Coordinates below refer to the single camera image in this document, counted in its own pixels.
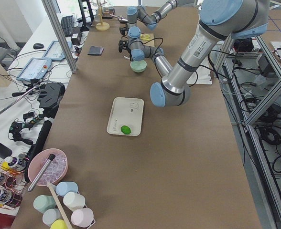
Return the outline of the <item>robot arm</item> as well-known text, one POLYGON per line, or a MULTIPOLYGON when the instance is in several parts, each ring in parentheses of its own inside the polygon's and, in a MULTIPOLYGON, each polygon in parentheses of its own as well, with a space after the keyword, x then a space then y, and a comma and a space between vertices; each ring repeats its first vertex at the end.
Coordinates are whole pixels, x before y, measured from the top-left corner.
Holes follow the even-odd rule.
POLYGON ((125 27, 120 27, 119 32, 122 36, 128 35, 128 30, 137 26, 137 21, 142 22, 151 31, 154 30, 157 24, 164 19, 167 14, 177 7, 194 4, 196 0, 168 0, 159 9, 149 15, 143 5, 127 7, 127 21, 125 27))
POLYGON ((177 63, 171 66, 162 48, 143 45, 136 23, 141 21, 153 30, 171 10, 190 3, 189 0, 169 0, 151 15, 144 6, 127 8, 127 26, 121 30, 121 34, 127 32, 129 37, 125 48, 134 61, 152 59, 162 75, 161 81, 150 88, 151 102, 156 107, 180 106, 188 101, 187 80, 219 41, 228 36, 235 40, 252 38, 264 34, 268 27, 268 0, 205 0, 195 35, 177 63))

